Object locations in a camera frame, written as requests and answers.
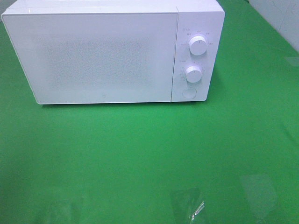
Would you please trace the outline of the round white door button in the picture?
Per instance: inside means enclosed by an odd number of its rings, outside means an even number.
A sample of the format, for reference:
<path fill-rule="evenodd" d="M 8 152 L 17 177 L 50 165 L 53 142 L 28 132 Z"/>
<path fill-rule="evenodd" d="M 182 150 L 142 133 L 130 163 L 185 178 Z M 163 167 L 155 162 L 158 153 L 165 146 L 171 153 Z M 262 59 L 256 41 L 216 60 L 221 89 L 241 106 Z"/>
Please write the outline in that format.
<path fill-rule="evenodd" d="M 197 94 L 197 91 L 195 88 L 187 88 L 183 90 L 183 96 L 187 99 L 195 98 Z"/>

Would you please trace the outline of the white microwave knob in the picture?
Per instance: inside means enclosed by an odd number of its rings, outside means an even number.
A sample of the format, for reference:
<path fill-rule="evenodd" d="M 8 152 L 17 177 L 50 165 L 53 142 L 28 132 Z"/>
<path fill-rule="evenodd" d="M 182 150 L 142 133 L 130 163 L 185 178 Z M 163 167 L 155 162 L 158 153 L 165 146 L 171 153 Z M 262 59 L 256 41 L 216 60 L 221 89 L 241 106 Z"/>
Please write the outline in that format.
<path fill-rule="evenodd" d="M 189 40 L 189 51 L 194 56 L 200 56 L 207 51 L 208 42 L 203 35 L 196 35 Z"/>
<path fill-rule="evenodd" d="M 189 83 L 197 83 L 201 80 L 203 73 L 198 66 L 190 66 L 185 70 L 185 77 Z"/>

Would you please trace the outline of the white partition panel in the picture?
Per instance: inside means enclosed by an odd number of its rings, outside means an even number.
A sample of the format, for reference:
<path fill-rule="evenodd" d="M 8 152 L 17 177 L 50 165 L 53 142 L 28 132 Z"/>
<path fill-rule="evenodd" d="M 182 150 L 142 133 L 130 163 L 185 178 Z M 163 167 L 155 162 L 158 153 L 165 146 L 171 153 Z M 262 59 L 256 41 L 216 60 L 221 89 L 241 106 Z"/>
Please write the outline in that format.
<path fill-rule="evenodd" d="M 297 0 L 250 0 L 249 3 L 296 51 L 299 50 Z"/>

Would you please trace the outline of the white microwave oven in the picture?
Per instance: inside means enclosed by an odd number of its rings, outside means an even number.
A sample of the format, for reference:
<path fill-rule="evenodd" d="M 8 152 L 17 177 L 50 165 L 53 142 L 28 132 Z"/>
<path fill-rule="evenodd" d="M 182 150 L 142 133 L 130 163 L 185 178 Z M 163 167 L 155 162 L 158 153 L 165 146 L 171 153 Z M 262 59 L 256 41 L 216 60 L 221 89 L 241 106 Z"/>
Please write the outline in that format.
<path fill-rule="evenodd" d="M 137 13 L 178 15 L 169 102 L 205 101 L 225 19 L 224 10 L 215 0 L 18 0 L 3 12 L 1 19 L 3 21 L 6 14 Z M 189 40 L 196 35 L 203 35 L 208 42 L 207 51 L 200 56 L 194 56 L 189 51 Z M 190 66 L 198 66 L 203 73 L 197 83 L 189 83 L 186 80 L 185 70 Z M 183 90 L 187 88 L 196 89 L 195 98 L 187 99 L 183 96 Z"/>

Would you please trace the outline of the white microwave door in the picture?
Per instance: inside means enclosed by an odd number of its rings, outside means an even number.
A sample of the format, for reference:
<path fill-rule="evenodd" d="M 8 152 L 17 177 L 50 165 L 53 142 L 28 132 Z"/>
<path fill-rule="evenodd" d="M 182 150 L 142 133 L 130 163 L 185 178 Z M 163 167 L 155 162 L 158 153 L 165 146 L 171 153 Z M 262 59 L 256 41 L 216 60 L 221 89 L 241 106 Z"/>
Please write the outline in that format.
<path fill-rule="evenodd" d="M 19 14 L 3 21 L 37 103 L 169 102 L 176 13 Z"/>

